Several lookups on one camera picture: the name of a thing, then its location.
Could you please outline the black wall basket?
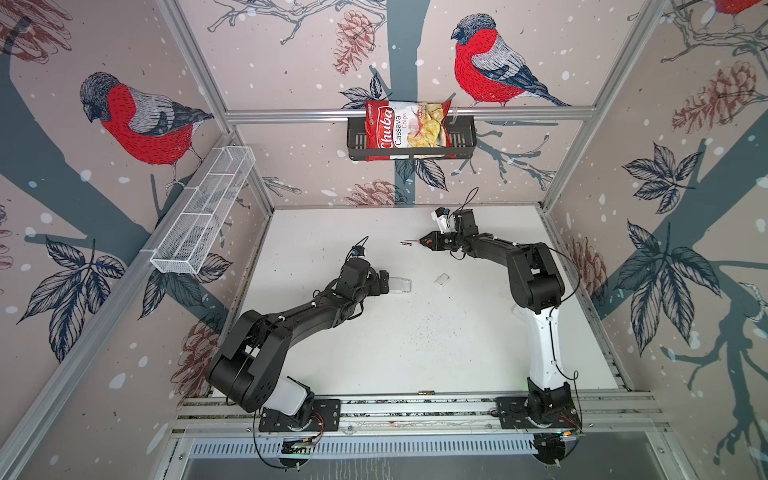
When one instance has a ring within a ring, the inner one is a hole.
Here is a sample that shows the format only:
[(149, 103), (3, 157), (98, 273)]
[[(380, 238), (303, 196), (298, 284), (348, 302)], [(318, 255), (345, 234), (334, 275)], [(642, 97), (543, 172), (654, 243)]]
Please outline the black wall basket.
[(448, 120), (445, 129), (447, 133), (446, 147), (373, 148), (368, 146), (365, 119), (352, 117), (347, 122), (348, 157), (353, 161), (470, 159), (477, 146), (474, 118), (472, 116), (459, 116), (455, 120)]

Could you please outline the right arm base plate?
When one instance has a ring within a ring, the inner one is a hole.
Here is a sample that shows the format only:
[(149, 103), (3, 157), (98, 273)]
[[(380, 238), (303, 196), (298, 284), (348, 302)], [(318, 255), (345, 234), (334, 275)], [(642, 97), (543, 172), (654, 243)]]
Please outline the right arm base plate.
[(495, 400), (496, 416), (504, 430), (580, 429), (579, 411), (572, 400), (555, 401), (547, 406), (528, 397), (503, 396)]

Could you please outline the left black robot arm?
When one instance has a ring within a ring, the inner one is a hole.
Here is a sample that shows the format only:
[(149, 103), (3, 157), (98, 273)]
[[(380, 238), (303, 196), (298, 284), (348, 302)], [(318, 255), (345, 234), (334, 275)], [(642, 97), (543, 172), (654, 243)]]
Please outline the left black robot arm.
[(364, 301), (390, 292), (390, 274), (362, 257), (347, 260), (339, 276), (308, 302), (278, 313), (243, 313), (219, 346), (206, 380), (243, 410), (265, 406), (278, 389), (291, 347), (362, 315)]

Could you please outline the white battery cover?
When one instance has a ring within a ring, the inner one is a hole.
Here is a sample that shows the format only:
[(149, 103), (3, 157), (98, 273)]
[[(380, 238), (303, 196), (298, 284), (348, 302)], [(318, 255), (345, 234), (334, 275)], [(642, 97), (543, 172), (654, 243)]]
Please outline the white battery cover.
[(450, 282), (451, 278), (448, 274), (441, 274), (439, 275), (436, 280), (434, 281), (434, 284), (438, 287), (444, 287)]

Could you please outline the aluminium frame crossbar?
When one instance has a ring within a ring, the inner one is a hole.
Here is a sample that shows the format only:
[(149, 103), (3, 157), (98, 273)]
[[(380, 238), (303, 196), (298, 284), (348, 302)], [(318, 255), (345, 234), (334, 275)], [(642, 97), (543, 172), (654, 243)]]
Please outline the aluminium frame crossbar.
[[(515, 106), (452, 108), (453, 116), (472, 116), (480, 121), (587, 121), (597, 113), (592, 106)], [(232, 110), (225, 113), (231, 125), (341, 122), (348, 118), (363, 118), (365, 109), (287, 109), (287, 110)]]

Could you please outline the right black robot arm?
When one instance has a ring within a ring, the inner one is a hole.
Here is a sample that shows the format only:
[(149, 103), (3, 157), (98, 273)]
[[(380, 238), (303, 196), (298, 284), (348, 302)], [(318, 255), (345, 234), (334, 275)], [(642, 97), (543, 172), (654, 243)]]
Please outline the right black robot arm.
[(439, 207), (431, 218), (437, 229), (423, 236), (420, 245), (432, 251), (487, 260), (507, 271), (515, 313), (526, 322), (530, 333), (527, 418), (537, 427), (564, 420), (579, 428), (580, 413), (572, 396), (577, 375), (567, 375), (560, 366), (558, 316), (565, 283), (552, 250), (541, 242), (511, 242), (482, 233), (470, 209), (452, 212)]

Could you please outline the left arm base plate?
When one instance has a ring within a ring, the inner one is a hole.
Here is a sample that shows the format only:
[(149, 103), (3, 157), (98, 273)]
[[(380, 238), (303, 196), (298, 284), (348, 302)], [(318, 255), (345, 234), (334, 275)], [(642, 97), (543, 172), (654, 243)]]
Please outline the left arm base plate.
[(260, 433), (336, 432), (341, 416), (339, 399), (306, 400), (294, 415), (264, 408), (259, 417)]

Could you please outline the red cassava chips bag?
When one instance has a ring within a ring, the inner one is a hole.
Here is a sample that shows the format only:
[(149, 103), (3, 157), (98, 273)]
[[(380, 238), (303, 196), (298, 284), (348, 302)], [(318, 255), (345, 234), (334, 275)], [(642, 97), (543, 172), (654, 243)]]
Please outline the red cassava chips bag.
[(451, 147), (445, 120), (451, 101), (442, 103), (367, 100), (367, 149)]

